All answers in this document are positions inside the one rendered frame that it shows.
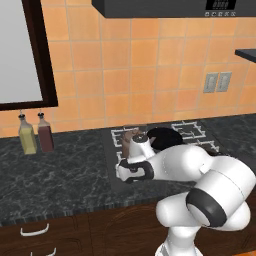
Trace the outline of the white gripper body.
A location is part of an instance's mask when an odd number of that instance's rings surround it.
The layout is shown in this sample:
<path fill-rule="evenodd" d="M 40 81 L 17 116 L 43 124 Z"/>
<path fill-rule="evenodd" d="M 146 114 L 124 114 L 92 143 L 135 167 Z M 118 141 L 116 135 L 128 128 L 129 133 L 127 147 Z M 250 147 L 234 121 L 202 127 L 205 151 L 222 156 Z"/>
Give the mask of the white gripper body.
<path fill-rule="evenodd" d="M 119 178 L 121 181 L 131 184 L 133 183 L 136 178 L 131 175 L 130 169 L 126 166 L 125 161 L 121 161 L 115 167 L 116 169 L 116 177 Z"/>

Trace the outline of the black hob with white grates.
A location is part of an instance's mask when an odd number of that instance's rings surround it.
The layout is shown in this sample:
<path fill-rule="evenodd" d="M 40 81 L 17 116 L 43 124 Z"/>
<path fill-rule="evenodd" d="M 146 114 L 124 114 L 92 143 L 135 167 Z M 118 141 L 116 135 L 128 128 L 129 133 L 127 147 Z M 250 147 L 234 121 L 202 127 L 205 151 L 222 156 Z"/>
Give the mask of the black hob with white grates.
<path fill-rule="evenodd" d="M 142 186 L 126 184 L 116 176 L 116 165 L 122 159 L 122 137 L 125 132 L 139 129 L 146 133 L 153 128 L 166 127 L 177 131 L 185 144 L 198 145 L 213 155 L 228 155 L 228 151 L 199 120 L 185 120 L 164 123 L 127 125 L 101 130 L 111 189 L 117 193 L 132 191 Z"/>

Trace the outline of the black pan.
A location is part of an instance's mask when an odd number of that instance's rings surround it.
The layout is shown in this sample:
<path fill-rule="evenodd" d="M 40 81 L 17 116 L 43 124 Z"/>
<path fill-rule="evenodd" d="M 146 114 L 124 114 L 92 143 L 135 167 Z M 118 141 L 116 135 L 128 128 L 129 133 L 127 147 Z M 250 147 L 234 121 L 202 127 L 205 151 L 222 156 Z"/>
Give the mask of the black pan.
<path fill-rule="evenodd" d="M 156 127 L 147 132 L 151 147 L 155 150 L 165 150 L 169 147 L 182 145 L 182 136 L 175 130 L 166 127 Z"/>

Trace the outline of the dark wood drawer front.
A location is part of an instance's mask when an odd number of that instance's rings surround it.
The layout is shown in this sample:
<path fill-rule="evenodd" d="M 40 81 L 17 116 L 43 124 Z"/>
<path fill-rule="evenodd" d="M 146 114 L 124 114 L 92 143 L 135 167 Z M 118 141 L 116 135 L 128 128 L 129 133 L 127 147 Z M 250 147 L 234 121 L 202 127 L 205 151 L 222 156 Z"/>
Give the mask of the dark wood drawer front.
<path fill-rule="evenodd" d="M 56 256 L 93 256 L 88 221 L 78 222 L 79 216 L 69 216 L 38 222 L 22 223 L 0 227 L 0 256 L 29 256 L 34 248 L 56 247 Z M 47 233 L 23 237 L 24 232 L 44 229 L 50 224 Z"/>

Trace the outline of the dark red sauce bottle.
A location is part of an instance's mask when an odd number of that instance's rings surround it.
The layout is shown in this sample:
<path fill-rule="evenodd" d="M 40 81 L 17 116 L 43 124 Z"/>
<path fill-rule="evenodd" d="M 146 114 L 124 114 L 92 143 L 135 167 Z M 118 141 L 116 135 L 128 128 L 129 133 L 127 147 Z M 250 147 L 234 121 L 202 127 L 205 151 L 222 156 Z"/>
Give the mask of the dark red sauce bottle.
<path fill-rule="evenodd" d="M 38 113 L 38 117 L 38 136 L 41 149 L 43 152 L 52 152 L 54 150 L 54 142 L 50 123 L 44 119 L 44 114 L 42 112 Z"/>

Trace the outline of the yellow oil bottle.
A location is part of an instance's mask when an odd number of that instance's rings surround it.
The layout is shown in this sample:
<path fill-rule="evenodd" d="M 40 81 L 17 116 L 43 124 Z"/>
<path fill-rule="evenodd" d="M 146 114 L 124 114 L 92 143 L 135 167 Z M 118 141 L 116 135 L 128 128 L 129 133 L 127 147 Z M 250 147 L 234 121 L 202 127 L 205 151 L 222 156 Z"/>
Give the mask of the yellow oil bottle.
<path fill-rule="evenodd" d="M 20 127 L 19 127 L 19 137 L 21 145 L 25 155 L 35 154 L 37 152 L 37 144 L 35 139 L 35 134 L 33 126 L 26 121 L 24 114 L 19 115 Z"/>

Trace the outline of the dark-framed window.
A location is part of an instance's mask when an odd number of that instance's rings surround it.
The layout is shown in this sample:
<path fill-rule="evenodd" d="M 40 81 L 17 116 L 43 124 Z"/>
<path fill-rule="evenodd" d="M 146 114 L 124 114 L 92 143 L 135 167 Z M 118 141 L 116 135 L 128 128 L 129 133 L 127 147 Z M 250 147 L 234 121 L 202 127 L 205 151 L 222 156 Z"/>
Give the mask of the dark-framed window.
<path fill-rule="evenodd" d="M 40 0 L 0 0 L 0 111 L 57 105 Z"/>

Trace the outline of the dark grey range hood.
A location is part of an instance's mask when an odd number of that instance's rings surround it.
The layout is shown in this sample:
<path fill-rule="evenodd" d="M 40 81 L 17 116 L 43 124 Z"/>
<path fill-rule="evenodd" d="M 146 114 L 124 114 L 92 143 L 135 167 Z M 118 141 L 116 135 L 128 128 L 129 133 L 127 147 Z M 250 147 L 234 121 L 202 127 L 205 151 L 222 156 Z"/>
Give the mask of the dark grey range hood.
<path fill-rule="evenodd" d="M 105 18 L 256 17 L 256 0 L 91 0 Z"/>

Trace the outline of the grey wall socket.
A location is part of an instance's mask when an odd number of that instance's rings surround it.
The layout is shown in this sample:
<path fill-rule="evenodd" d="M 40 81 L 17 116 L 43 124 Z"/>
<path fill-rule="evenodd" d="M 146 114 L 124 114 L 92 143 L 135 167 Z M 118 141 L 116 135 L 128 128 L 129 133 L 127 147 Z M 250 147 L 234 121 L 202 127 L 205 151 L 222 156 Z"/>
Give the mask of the grey wall socket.
<path fill-rule="evenodd" d="M 231 72 L 220 73 L 220 77 L 219 77 L 218 85 L 216 89 L 217 92 L 226 92 L 228 90 L 231 76 L 232 76 Z"/>
<path fill-rule="evenodd" d="M 204 93 L 213 93 L 218 80 L 218 73 L 212 72 L 206 75 L 204 83 Z"/>

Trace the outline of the dark wall shelf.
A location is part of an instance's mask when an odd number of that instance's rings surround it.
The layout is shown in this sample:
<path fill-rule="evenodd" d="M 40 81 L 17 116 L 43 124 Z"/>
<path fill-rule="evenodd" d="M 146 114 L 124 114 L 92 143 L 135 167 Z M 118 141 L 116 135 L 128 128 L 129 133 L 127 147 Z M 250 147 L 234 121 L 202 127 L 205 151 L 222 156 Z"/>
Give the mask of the dark wall shelf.
<path fill-rule="evenodd" d="M 236 49 L 235 54 L 241 58 L 256 63 L 256 49 Z"/>

